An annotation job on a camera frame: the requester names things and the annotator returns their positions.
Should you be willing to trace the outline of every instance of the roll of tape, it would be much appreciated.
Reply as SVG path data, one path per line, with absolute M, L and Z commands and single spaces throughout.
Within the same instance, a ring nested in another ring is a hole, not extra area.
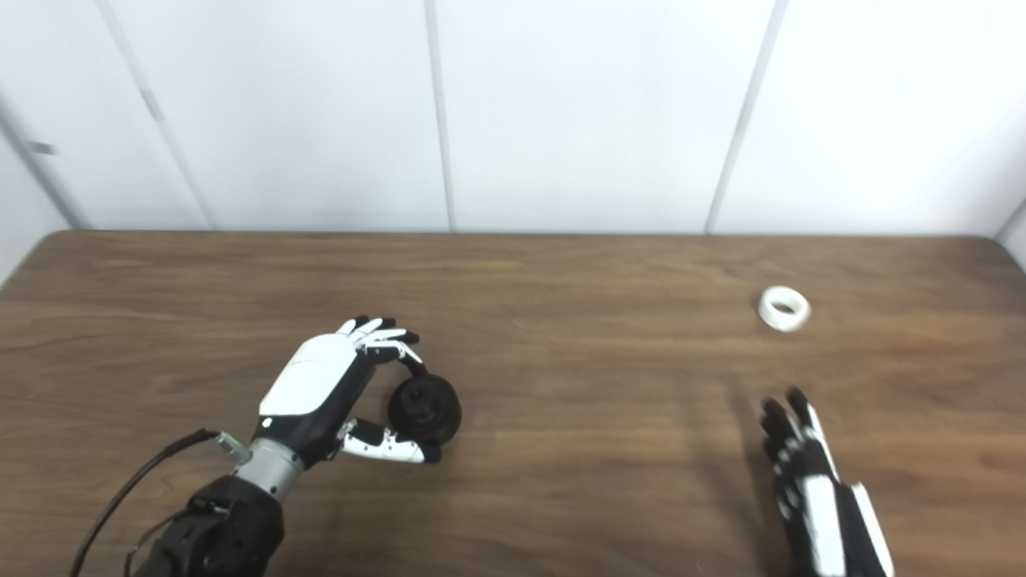
M 801 293 L 788 286 L 771 286 L 762 292 L 759 299 L 759 316 L 782 333 L 801 329 L 812 313 L 813 307 Z

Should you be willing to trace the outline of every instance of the black ball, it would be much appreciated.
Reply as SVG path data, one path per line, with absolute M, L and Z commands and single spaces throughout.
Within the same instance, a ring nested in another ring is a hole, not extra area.
M 400 435 L 440 447 L 460 430 L 463 409 L 448 381 L 437 375 L 420 375 L 392 392 L 388 420 Z

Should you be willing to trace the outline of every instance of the black cable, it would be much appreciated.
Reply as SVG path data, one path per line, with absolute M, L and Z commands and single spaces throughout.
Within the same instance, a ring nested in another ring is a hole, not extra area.
M 139 538 L 139 541 L 135 542 L 135 546 L 132 547 L 128 551 L 128 553 L 125 554 L 124 577 L 131 577 L 131 560 L 134 559 L 135 553 L 137 553 L 139 550 L 142 549 L 144 545 L 146 545 L 146 542 L 150 540 L 150 537 L 153 537 L 153 535 L 156 532 L 160 531 L 165 526 L 168 526 L 171 523 L 173 523 L 173 522 L 182 518 L 183 516 L 185 516 L 185 514 L 186 514 L 186 511 L 176 511 L 176 512 L 172 513 L 171 515 L 169 515 L 164 521 L 161 521 L 157 525 L 154 525 L 150 529 L 146 530 L 146 533 L 144 533 L 143 536 Z
M 100 513 L 100 516 L 96 517 L 96 522 L 92 525 L 92 529 L 89 529 L 89 532 L 86 533 L 85 539 L 82 540 L 82 544 L 78 548 L 78 552 L 75 553 L 75 561 L 71 564 L 71 571 L 68 573 L 69 577 L 78 577 L 79 572 L 82 571 L 82 564 L 85 563 L 85 555 L 89 553 L 89 547 L 92 546 L 92 542 L 96 539 L 96 535 L 100 534 L 100 530 L 104 528 L 104 524 L 106 524 L 107 520 L 109 520 L 111 514 L 114 513 L 114 509 L 118 508 L 118 505 L 120 505 L 121 501 L 123 501 L 125 496 L 128 495 L 128 492 L 131 491 L 135 485 L 139 484 L 144 476 L 146 476 L 147 473 L 152 471 L 153 468 L 159 465 L 161 461 L 175 455 L 183 449 L 188 449 L 193 445 L 198 445 L 204 440 L 213 438 L 218 436 L 218 434 L 220 434 L 218 431 L 209 431 L 206 429 L 199 429 L 195 432 L 189 433 L 165 447 L 160 453 L 157 453 L 153 459 L 150 459 L 145 465 L 142 466 L 142 468 L 135 471 L 135 474 L 131 475 L 131 478 L 125 483 L 124 487 L 122 487 L 121 490 L 114 495 L 111 502 L 107 503 L 107 506 L 104 507 L 103 512 Z

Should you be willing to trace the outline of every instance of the wooden table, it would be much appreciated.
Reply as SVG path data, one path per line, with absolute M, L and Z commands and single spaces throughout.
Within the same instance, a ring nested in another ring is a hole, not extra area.
M 753 310 L 778 283 L 813 303 L 799 333 Z M 756 422 L 792 384 L 900 576 L 1026 574 L 1026 277 L 991 241 L 136 232 L 50 236 L 0 294 L 0 574 L 64 575 L 136 467 L 248 434 L 359 313 L 423 336 L 463 429 L 437 466 L 304 475 L 269 575 L 783 575 Z M 228 468 L 161 465 L 86 573 Z

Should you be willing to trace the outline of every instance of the silver cylinder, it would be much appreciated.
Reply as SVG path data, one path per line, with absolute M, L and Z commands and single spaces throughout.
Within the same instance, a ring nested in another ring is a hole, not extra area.
M 303 460 L 284 445 L 267 438 L 254 440 L 249 451 L 252 457 L 233 474 L 284 502 L 303 473 Z

